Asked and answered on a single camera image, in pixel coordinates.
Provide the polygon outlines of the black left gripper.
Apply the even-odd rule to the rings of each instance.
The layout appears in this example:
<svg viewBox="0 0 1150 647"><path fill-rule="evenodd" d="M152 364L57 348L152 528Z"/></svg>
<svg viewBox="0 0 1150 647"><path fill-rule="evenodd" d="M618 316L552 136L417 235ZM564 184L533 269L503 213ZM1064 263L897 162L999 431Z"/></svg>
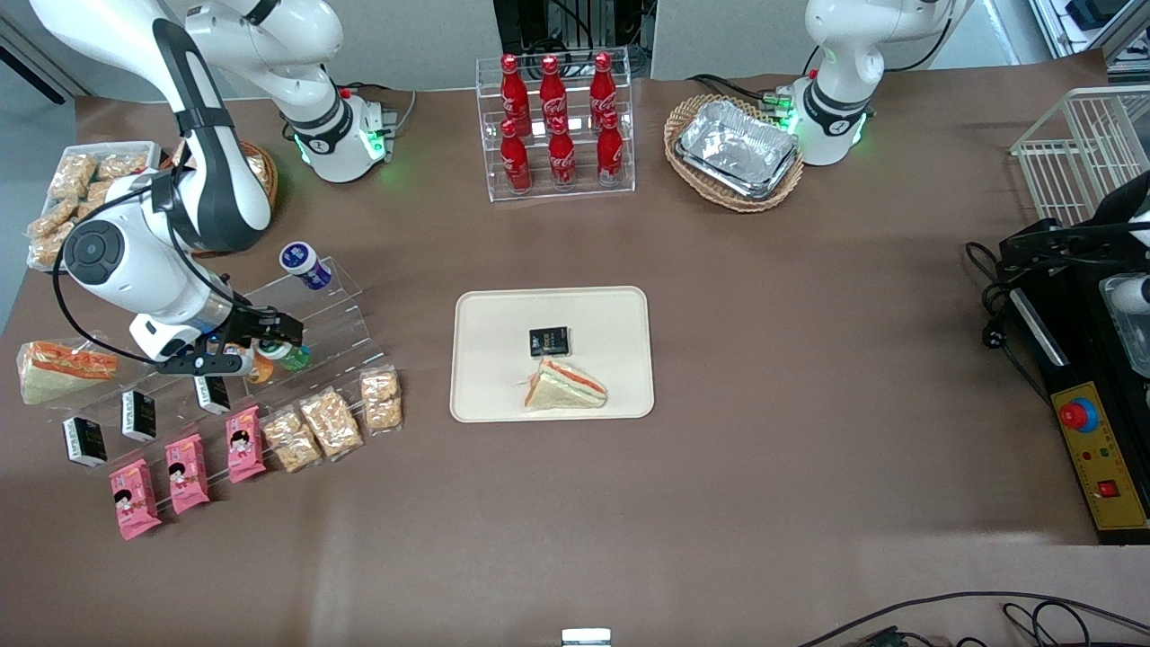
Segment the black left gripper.
<svg viewBox="0 0 1150 647"><path fill-rule="evenodd" d="M1125 226L1129 221L1145 213L1143 193L1110 193L1098 205L1095 216L1084 222L1086 228L1061 226L1055 218L1040 218L1021 232L999 242L1000 262L1006 274L1063 269L1070 265L1088 265L1090 269L1116 271L1145 270L1145 245L1130 232L1092 232L1092 229ZM1043 245L1070 245L1084 239L1084 256Z"/></svg>

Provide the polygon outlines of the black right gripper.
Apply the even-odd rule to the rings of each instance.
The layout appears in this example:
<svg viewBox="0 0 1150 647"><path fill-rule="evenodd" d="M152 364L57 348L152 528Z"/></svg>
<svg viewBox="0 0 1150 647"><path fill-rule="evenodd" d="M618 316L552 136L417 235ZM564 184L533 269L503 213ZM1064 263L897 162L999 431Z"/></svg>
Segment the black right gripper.
<svg viewBox="0 0 1150 647"><path fill-rule="evenodd" d="M233 311L212 332L213 355L223 355L229 347L275 351L279 347L302 347L302 323L288 313L246 302L233 305Z"/></svg>

